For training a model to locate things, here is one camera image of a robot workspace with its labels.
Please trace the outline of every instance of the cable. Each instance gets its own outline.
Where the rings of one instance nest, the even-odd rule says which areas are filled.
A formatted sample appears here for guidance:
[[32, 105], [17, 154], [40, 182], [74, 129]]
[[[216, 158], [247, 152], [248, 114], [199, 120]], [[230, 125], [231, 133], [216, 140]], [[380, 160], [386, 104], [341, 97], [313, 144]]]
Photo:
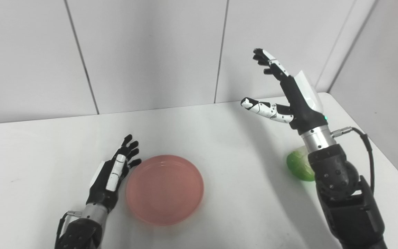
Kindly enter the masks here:
[[59, 224], [58, 224], [58, 230], [56, 231], [56, 240], [55, 240], [55, 249], [57, 249], [58, 246], [58, 240], [60, 237], [60, 234], [62, 232], [62, 227], [64, 225], [65, 222], [65, 218], [67, 217], [67, 213], [65, 213], [62, 218], [59, 220]]
[[374, 193], [374, 181], [375, 181], [375, 169], [374, 169], [374, 157], [372, 155], [372, 147], [371, 143], [369, 142], [368, 134], [365, 134], [361, 132], [359, 129], [352, 127], [351, 128], [353, 131], [355, 131], [357, 134], [360, 135], [360, 138], [362, 139], [363, 143], [365, 144], [366, 150], [368, 151], [368, 156], [369, 156], [369, 168], [370, 168], [370, 188], [371, 191]]

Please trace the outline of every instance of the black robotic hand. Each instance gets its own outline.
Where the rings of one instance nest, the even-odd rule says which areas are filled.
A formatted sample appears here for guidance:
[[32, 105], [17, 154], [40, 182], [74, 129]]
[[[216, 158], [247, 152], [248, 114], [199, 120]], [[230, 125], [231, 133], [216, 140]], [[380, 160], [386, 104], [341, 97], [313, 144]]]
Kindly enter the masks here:
[[[115, 155], [111, 160], [106, 161], [104, 166], [99, 172], [98, 177], [90, 188], [90, 194], [88, 196], [88, 203], [98, 203], [107, 208], [108, 212], [110, 212], [117, 203], [117, 191], [120, 187], [122, 180], [127, 176], [129, 170], [132, 167], [139, 165], [142, 161], [141, 159], [136, 159], [130, 162], [130, 160], [139, 153], [139, 149], [137, 146], [139, 145], [138, 141], [131, 142], [133, 137], [129, 134], [124, 138], [124, 142], [121, 147], [117, 150]], [[126, 157], [124, 167], [122, 169], [122, 173], [119, 175], [119, 180], [117, 181], [117, 186], [114, 191], [110, 191], [106, 189], [107, 183], [109, 181], [110, 175], [112, 174], [112, 169], [115, 164], [115, 161], [118, 155], [123, 155]]]
[[[111, 160], [106, 161], [95, 182], [90, 187], [90, 193], [82, 212], [68, 211], [59, 221], [55, 249], [96, 249], [101, 245], [104, 225], [107, 215], [115, 208], [118, 189], [130, 169], [141, 163], [141, 159], [131, 161], [139, 153], [131, 135], [125, 137], [121, 147]], [[77, 216], [79, 219], [68, 224], [65, 233], [61, 230], [65, 218]]]

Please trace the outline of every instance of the robotic arm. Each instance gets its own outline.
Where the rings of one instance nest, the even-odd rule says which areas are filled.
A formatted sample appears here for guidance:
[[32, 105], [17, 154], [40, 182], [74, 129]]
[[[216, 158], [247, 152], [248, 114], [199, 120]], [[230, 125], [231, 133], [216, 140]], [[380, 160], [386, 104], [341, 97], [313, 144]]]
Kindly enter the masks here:
[[[289, 123], [297, 130], [309, 152], [308, 161], [315, 173], [316, 190], [326, 221], [344, 249], [386, 249], [383, 219], [373, 196], [374, 163], [367, 135], [352, 127], [330, 132], [319, 97], [303, 72], [292, 77], [267, 51], [258, 48], [254, 54], [253, 59], [259, 65], [268, 66], [264, 74], [272, 74], [281, 82], [290, 106], [251, 98], [244, 98], [240, 104], [266, 118]], [[370, 155], [371, 187], [347, 161], [334, 139], [350, 131], [360, 134]]]
[[[141, 163], [141, 159], [130, 162], [139, 153], [138, 142], [132, 143], [128, 135], [111, 160], [106, 161], [95, 174], [95, 181], [82, 212], [68, 211], [60, 219], [55, 249], [96, 249], [99, 248], [104, 232], [107, 215], [116, 206], [117, 191], [129, 170]], [[61, 236], [61, 230], [67, 216], [79, 219], [68, 224]]]

